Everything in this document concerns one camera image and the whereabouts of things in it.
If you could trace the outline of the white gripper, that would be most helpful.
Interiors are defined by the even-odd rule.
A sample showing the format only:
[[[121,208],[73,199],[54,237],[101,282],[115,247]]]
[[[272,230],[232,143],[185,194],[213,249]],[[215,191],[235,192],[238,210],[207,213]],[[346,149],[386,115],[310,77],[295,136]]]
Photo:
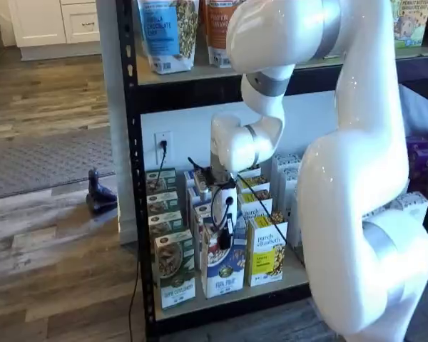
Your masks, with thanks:
[[[233,230],[238,220],[238,192],[235,182],[213,185],[211,217],[214,232],[220,231],[219,246],[221,249],[231,247]]]

